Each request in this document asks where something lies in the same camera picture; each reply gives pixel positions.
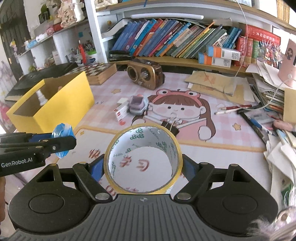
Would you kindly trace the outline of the pink cup lamp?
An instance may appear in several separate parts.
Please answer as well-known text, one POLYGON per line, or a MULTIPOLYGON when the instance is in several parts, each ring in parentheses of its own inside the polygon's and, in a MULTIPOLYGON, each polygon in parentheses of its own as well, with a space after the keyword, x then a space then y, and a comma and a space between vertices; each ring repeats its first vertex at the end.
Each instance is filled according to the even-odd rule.
POLYGON ((278 77, 291 88, 295 88, 295 50, 296 44, 289 39, 278 77))

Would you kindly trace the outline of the black binder clip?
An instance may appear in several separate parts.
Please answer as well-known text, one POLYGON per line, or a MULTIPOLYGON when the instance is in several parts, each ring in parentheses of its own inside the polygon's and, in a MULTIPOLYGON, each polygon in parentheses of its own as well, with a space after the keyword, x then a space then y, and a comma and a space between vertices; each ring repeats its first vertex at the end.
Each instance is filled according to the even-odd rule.
POLYGON ((171 113, 170 117, 163 120, 162 124, 161 124, 161 126, 168 129, 175 137, 180 132, 179 129, 177 128, 176 120, 177 120, 177 114, 176 113, 171 113))

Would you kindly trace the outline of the blue plastic wrapper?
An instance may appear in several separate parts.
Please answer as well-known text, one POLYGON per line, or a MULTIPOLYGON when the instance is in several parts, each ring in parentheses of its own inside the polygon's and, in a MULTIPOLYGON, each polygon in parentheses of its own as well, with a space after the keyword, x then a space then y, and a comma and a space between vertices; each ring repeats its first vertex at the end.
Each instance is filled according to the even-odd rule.
POLYGON ((73 128, 67 123, 57 125, 51 134, 51 138, 58 141, 58 152, 56 151, 55 154, 60 159, 65 157, 77 144, 73 128))

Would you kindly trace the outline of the brown paper envelopes pile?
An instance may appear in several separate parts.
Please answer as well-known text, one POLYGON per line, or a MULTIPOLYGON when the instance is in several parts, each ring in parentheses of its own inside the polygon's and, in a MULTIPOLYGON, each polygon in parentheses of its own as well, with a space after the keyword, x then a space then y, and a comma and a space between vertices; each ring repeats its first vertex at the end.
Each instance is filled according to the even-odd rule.
POLYGON ((255 99, 246 78, 229 77, 222 74, 194 71, 185 82, 190 89, 235 104, 254 103, 255 99))

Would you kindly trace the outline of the wooden chess board box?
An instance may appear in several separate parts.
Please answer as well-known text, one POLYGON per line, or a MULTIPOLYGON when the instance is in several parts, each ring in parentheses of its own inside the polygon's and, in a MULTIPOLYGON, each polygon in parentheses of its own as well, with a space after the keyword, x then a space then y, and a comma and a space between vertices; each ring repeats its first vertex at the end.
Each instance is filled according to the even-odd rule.
POLYGON ((85 72, 90 85, 102 85, 117 72, 115 63, 101 63, 74 68, 68 74, 85 72))

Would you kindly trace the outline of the red pencil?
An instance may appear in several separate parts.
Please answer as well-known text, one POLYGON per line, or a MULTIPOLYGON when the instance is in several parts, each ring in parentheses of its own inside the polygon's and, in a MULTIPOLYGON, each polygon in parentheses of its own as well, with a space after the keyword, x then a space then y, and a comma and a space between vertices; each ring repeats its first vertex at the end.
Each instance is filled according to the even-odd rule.
POLYGON ((224 113, 232 113, 232 112, 235 112, 239 109, 243 109, 243 108, 250 108, 252 107, 251 104, 249 105, 240 105, 240 106, 229 106, 229 107, 224 107, 224 108, 220 108, 218 109, 215 114, 216 115, 219 115, 219 114, 224 114, 224 113))

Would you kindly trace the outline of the brown retro radio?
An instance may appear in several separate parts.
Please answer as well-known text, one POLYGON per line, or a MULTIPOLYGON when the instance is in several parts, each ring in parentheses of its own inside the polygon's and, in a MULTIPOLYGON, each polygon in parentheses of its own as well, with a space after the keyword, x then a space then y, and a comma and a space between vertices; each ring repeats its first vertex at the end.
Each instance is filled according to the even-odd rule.
POLYGON ((165 83, 162 67, 155 61, 134 58, 128 62, 126 71, 133 83, 149 90, 165 83))

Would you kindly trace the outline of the white green lidded tub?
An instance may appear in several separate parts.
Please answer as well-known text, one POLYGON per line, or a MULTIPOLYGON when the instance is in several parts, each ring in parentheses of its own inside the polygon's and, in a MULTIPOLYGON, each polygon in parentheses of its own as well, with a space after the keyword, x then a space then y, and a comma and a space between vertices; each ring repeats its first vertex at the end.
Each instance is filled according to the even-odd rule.
POLYGON ((88 55, 88 60, 91 63, 97 62, 97 52, 95 50, 88 51, 87 55, 88 55))

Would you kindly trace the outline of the white spray bottle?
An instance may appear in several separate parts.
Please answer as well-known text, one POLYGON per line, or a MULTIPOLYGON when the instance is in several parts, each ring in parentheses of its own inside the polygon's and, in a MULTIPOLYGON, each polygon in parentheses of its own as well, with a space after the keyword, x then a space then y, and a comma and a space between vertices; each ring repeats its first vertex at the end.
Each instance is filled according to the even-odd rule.
POLYGON ((36 94, 40 102, 40 106, 44 106, 48 102, 48 99, 44 96, 40 89, 36 91, 36 94))

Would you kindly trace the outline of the small red white box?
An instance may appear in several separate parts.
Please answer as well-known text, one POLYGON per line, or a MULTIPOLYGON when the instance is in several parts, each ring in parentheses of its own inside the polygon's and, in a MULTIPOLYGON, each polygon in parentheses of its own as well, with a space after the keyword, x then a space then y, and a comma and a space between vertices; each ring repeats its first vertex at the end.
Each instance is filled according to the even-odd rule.
POLYGON ((123 103, 114 109, 114 113, 118 122, 125 118, 128 114, 128 103, 123 103))

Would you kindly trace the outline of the yellow packing tape roll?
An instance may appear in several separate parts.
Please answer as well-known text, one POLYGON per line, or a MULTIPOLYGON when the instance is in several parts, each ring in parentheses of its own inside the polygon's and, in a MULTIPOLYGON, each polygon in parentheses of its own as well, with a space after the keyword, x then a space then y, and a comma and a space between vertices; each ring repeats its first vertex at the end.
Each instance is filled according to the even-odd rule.
POLYGON ((144 123, 117 133, 103 161, 118 194, 169 194, 183 167, 180 145, 164 126, 144 123))

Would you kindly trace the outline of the orange white carton upper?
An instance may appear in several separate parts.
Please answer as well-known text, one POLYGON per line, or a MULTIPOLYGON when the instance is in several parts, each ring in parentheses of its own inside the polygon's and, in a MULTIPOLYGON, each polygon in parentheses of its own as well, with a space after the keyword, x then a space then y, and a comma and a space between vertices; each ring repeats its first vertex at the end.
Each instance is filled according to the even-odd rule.
POLYGON ((208 46, 206 52, 209 57, 223 58, 234 61, 240 60, 240 52, 233 49, 226 49, 217 46, 208 46))

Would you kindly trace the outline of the red large book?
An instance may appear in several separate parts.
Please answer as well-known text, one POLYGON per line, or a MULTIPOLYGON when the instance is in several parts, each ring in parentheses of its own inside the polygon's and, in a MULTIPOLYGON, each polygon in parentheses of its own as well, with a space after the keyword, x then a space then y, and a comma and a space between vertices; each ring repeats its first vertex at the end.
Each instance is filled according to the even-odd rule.
POLYGON ((238 23, 238 28, 242 30, 241 34, 248 36, 253 40, 258 40, 261 42, 269 42, 271 44, 280 45, 281 38, 267 30, 252 26, 246 25, 243 23, 238 23))

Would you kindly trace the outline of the blue pen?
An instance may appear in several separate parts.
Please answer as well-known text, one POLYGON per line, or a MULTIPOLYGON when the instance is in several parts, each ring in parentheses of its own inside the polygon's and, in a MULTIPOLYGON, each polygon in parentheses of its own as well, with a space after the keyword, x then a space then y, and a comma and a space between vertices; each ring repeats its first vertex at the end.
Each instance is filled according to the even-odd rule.
POLYGON ((256 126, 257 128, 259 128, 260 130, 263 130, 264 132, 266 132, 266 133, 269 134, 269 135, 275 136, 275 134, 274 134, 272 131, 270 131, 270 130, 268 130, 266 127, 262 126, 258 121, 256 121, 256 120, 253 119, 253 118, 249 118, 249 117, 244 113, 244 111, 243 111, 242 109, 239 109, 239 110, 237 111, 237 113, 238 113, 239 115, 241 115, 243 118, 245 118, 245 119, 247 119, 248 121, 250 121, 250 122, 252 123, 253 126, 256 126))

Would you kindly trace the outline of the black electronic keyboard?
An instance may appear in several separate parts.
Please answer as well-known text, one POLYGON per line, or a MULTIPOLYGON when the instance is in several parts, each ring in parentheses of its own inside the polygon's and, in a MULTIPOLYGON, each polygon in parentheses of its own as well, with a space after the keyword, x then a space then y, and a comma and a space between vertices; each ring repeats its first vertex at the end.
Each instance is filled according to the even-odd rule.
POLYGON ((5 101, 17 102, 25 93, 37 83, 46 78, 57 78, 78 67, 77 63, 52 65, 45 69, 24 75, 5 96, 5 101))

